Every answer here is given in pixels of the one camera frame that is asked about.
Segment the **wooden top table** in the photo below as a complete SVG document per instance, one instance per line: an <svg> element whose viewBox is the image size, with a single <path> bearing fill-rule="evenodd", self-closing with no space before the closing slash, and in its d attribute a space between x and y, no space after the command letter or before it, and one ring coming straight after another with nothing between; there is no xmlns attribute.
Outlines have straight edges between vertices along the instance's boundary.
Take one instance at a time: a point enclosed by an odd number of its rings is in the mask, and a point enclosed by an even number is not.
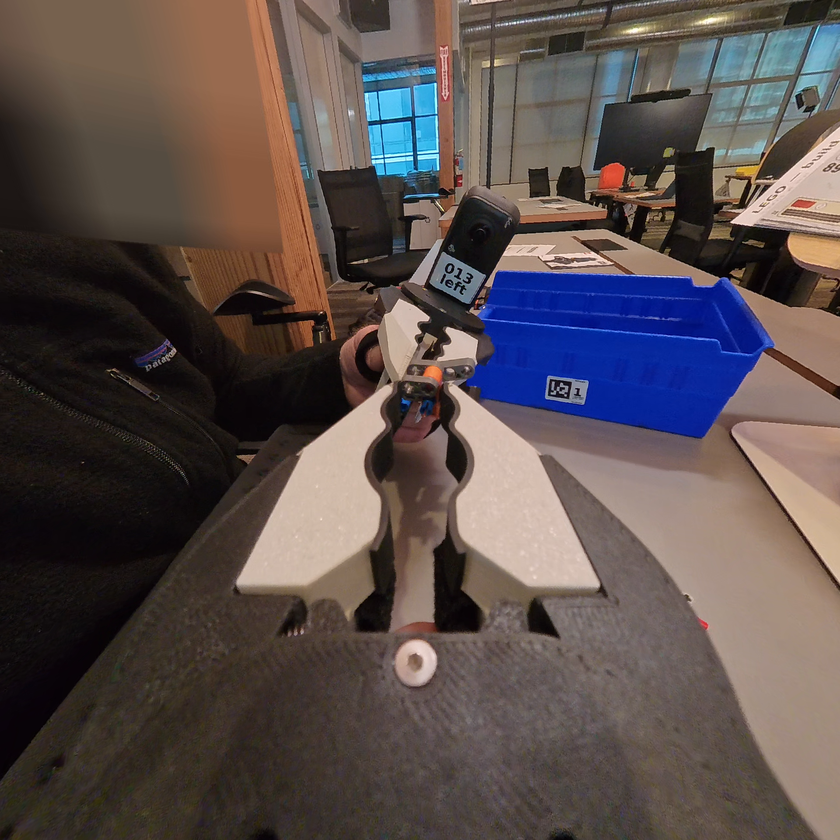
<svg viewBox="0 0 840 840"><path fill-rule="evenodd" d="M520 213L520 223L517 233L537 234L554 233L566 229L568 226L588 221L606 218L606 210L602 206L575 201L544 204L540 198L524 198L513 200L495 194L503 201L515 205Z"/></svg>

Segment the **white book stand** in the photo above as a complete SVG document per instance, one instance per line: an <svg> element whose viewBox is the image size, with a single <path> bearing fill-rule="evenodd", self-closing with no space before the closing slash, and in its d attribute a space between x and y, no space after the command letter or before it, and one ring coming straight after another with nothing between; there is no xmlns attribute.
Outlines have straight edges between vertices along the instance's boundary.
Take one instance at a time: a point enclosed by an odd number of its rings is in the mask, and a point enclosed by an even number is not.
<svg viewBox="0 0 840 840"><path fill-rule="evenodd" d="M784 248L777 267L762 281L752 277L744 287L785 307L768 310L773 325L788 329L768 355L838 397L838 292L829 314L805 306L819 278L797 265ZM838 583L838 428L742 422L731 436Z"/></svg>

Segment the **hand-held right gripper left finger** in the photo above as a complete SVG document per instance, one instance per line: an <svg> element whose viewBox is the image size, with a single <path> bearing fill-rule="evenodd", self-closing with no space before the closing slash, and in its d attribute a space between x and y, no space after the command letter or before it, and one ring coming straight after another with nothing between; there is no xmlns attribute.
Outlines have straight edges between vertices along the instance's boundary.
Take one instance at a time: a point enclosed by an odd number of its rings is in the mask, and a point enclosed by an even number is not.
<svg viewBox="0 0 840 840"><path fill-rule="evenodd" d="M396 575L382 481L396 420L390 385L301 451L237 579L240 593L332 598L359 629L389 628Z"/></svg>

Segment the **black pole stand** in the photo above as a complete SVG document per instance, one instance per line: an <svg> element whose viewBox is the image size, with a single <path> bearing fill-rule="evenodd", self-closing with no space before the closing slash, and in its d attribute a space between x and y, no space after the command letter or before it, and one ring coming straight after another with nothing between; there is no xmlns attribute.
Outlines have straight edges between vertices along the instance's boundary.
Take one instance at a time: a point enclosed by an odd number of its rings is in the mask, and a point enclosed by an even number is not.
<svg viewBox="0 0 840 840"><path fill-rule="evenodd" d="M495 110L495 67L496 67L496 12L491 10L490 16L490 53L488 66L488 96L487 96L487 118L486 118L486 177L485 186L491 188L492 184L492 144L494 130Z"/></svg>

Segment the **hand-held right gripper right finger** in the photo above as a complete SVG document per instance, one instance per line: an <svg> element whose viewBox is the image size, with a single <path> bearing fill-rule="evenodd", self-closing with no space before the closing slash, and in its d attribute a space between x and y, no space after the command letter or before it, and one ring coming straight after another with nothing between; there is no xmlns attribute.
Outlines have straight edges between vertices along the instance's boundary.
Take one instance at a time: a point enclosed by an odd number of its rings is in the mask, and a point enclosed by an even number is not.
<svg viewBox="0 0 840 840"><path fill-rule="evenodd" d="M477 629L499 600L592 595L601 582L533 446L458 387L442 391L457 486L442 541L442 628Z"/></svg>

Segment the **person's left forearm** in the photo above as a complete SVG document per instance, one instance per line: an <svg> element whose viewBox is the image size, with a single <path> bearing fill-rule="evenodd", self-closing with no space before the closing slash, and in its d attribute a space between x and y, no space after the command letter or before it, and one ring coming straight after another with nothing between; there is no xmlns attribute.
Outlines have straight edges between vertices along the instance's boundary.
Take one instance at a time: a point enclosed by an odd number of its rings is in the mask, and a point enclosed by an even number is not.
<svg viewBox="0 0 840 840"><path fill-rule="evenodd" d="M240 440L267 440L284 424L333 424L350 411L340 369L343 343L282 357L243 353L216 329L203 350L216 396L215 423Z"/></svg>

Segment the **blue storage bin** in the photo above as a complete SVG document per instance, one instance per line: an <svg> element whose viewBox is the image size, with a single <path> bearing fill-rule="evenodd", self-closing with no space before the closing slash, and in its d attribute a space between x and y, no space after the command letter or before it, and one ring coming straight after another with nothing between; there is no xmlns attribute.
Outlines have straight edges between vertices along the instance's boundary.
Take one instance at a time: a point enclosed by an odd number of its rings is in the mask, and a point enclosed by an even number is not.
<svg viewBox="0 0 840 840"><path fill-rule="evenodd" d="M694 438L774 345L726 279L500 270L479 316L483 397Z"/></svg>

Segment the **instruction booklet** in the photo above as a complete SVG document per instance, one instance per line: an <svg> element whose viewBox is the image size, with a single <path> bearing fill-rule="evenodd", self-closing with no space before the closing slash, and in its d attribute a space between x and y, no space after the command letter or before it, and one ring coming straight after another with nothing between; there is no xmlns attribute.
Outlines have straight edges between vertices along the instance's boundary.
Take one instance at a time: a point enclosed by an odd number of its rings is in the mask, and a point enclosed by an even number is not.
<svg viewBox="0 0 840 840"><path fill-rule="evenodd" d="M839 128L733 221L735 225L839 236Z"/></svg>

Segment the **paper sheet with black picture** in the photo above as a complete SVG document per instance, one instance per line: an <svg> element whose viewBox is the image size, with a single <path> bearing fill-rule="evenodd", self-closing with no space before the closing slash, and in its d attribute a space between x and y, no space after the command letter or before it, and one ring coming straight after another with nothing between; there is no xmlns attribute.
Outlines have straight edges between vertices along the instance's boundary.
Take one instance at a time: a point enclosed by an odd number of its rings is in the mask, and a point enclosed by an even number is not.
<svg viewBox="0 0 840 840"><path fill-rule="evenodd" d="M613 262L603 255L582 251L570 254L547 254L539 257L549 270L568 270L583 272L606 267L615 267Z"/></svg>

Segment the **grey orange toy arm assembly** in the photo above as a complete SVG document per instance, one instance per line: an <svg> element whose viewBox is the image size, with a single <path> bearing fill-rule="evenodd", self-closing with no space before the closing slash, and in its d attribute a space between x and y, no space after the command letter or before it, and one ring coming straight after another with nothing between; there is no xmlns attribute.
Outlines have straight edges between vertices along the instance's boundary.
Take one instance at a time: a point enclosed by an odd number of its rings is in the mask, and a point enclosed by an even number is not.
<svg viewBox="0 0 840 840"><path fill-rule="evenodd" d="M398 383L402 418L411 417L418 424L426 417L438 417L443 381L443 370L434 364L410 365Z"/></svg>

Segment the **slim wooden post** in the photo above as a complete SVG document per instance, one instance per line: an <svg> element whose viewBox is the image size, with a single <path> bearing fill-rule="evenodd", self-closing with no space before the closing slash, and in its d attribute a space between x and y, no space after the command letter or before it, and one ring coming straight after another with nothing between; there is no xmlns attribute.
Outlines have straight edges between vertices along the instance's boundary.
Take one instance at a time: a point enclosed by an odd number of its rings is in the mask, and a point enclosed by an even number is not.
<svg viewBox="0 0 840 840"><path fill-rule="evenodd" d="M435 60L436 79L438 62L438 45L451 46L453 67L453 97L451 102L442 102L437 95L437 126L439 148L439 184L447 191L454 189L453 158L455 153L455 121L454 121L454 21L453 10L457 3L452 1L434 1L434 32L435 32Z"/></svg>

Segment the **person's left hand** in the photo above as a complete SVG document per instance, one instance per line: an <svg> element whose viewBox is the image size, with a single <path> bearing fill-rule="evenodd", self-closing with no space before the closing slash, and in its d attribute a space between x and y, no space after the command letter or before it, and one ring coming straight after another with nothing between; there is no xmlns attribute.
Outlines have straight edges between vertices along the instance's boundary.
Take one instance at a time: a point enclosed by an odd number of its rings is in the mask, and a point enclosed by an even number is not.
<svg viewBox="0 0 840 840"><path fill-rule="evenodd" d="M353 409L373 395L385 369L378 327L361 329L344 342L339 360L344 393Z"/></svg>

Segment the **black wall monitor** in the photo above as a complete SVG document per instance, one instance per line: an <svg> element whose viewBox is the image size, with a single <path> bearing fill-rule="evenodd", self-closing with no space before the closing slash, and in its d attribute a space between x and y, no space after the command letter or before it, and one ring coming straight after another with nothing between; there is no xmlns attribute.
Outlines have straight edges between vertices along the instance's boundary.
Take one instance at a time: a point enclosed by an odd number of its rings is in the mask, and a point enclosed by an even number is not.
<svg viewBox="0 0 840 840"><path fill-rule="evenodd" d="M629 168L652 167L670 158L667 150L695 151L711 99L707 93L607 104L592 169L597 172L611 163Z"/></svg>

